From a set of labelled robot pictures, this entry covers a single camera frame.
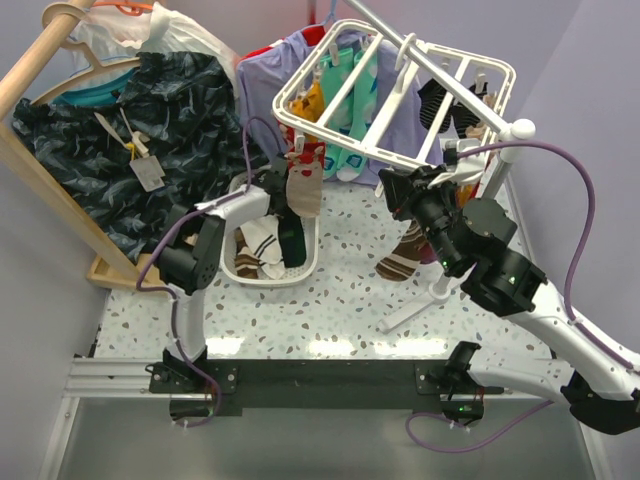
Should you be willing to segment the brown striped sock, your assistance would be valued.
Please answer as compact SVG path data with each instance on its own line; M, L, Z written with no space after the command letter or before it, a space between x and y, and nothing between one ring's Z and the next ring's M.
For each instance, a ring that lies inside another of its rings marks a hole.
M392 282L408 280L421 264L424 250L429 247L419 224L413 220L391 253L375 266L375 272Z
M253 255L244 240L236 242L236 256L234 259L236 274L243 279L255 280L260 269L259 260Z

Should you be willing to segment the white plastic sock hanger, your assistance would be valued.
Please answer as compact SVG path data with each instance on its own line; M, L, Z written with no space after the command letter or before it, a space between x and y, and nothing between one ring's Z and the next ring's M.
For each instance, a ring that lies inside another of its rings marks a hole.
M324 113L317 122L311 122L296 117L287 109L288 103L292 100L293 96L298 93L298 89L304 86L307 77L313 73L317 66L322 64L322 57L329 53L333 55L337 53L337 50L335 49L336 40L344 30L362 32L362 35L371 40L370 45L365 49L365 53L363 54L362 63L354 67L338 93L335 95L333 101L326 106ZM410 36L414 37L417 41L417 46L427 54L428 58L435 65L442 68L446 73L454 77L460 83L466 70L472 66L478 67L483 71L493 70L500 73L503 81L497 92L496 113L502 117L517 78L516 71L511 65L499 59L459 49L453 49L430 42L424 42L417 39L413 34ZM349 151L359 152L366 156L367 159L383 162L391 167L413 170L424 165L432 165L426 163L426 157L430 152L434 140L436 139L436 134L438 139L438 129L444 118L444 110L451 106L452 101L457 100L448 93L445 95L442 106L436 114L433 128L427 131L426 139L417 158L410 158L378 147L378 143L384 136L385 131L397 112L398 107L401 105L404 96L408 93L412 82L418 75L418 72L421 69L425 70L411 61L408 57L400 59L399 49L397 51L394 66L394 69L398 71L394 87L384 101L384 104L379 110L377 116L373 117L372 124L364 139L357 141L350 138L348 135L343 135L327 127L331 116L334 114L341 101L351 90L353 90L354 83L363 68L366 66L366 62L373 54L377 54L378 47L384 40L389 41L367 22L357 19L345 19L335 22L305 61L301 63L298 70L289 78L287 83L274 97L272 102L273 116L282 124L293 128L297 136L302 134L311 135L326 143L338 145Z

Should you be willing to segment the maroon purple striped sock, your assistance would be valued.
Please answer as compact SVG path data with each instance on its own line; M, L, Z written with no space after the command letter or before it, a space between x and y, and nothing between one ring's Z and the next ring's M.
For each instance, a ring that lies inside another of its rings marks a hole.
M423 246L419 248L420 254L420 263L423 265L428 265L437 260L437 256L434 253L432 246L426 242Z

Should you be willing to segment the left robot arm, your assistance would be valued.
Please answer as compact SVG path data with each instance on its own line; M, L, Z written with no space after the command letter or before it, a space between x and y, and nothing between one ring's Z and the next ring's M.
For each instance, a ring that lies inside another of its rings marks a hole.
M287 207L286 182L287 162L280 156L233 180L229 192L215 200L171 210L153 260L171 301L165 355L178 361L171 378L185 392L200 390L207 380L207 368L198 362L207 355L204 296L224 259L225 243L236 233L248 240L247 229L258 227L262 238L248 248L257 268L284 265L276 234Z

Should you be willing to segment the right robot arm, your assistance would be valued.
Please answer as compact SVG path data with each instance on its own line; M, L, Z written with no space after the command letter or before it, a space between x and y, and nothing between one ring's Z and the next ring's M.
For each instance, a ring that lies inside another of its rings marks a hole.
M517 225L496 200L458 206L452 182L433 185L443 171L381 171L389 212L417 223L444 275L460 280L472 303L525 329L556 356L507 359L462 341L429 379L450 394L501 387L565 404L576 420L608 435L638 428L639 372L622 359L622 346L591 322L570 318L546 274L510 248Z

